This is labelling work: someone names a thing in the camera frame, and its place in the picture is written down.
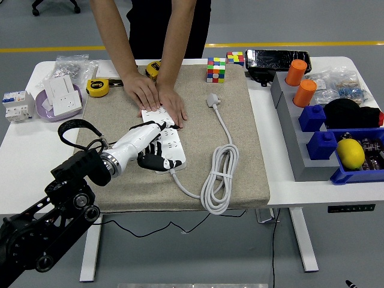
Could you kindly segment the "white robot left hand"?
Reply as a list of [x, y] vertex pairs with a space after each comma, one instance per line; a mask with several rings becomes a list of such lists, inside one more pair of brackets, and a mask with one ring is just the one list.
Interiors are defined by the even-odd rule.
[[170, 122], [144, 122], [133, 126], [128, 133], [120, 138], [109, 149], [101, 153], [101, 158], [112, 177], [121, 175], [127, 164], [136, 160], [144, 169], [158, 173], [171, 169], [183, 169], [184, 160], [166, 155], [161, 139], [161, 132], [167, 128], [178, 129]]

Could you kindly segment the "person's right hand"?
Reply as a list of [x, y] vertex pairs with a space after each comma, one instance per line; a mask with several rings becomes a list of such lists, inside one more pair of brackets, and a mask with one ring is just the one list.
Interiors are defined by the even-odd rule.
[[138, 71], [121, 77], [124, 90], [140, 110], [156, 111], [160, 107], [158, 91], [154, 82]]

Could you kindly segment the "person's left hand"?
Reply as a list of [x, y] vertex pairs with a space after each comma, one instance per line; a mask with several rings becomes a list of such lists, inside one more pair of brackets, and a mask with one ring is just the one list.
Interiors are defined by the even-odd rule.
[[182, 98], [174, 90], [174, 84], [157, 81], [155, 87], [158, 91], [160, 106], [165, 108], [175, 125], [183, 128], [184, 121], [187, 120], [187, 113]]

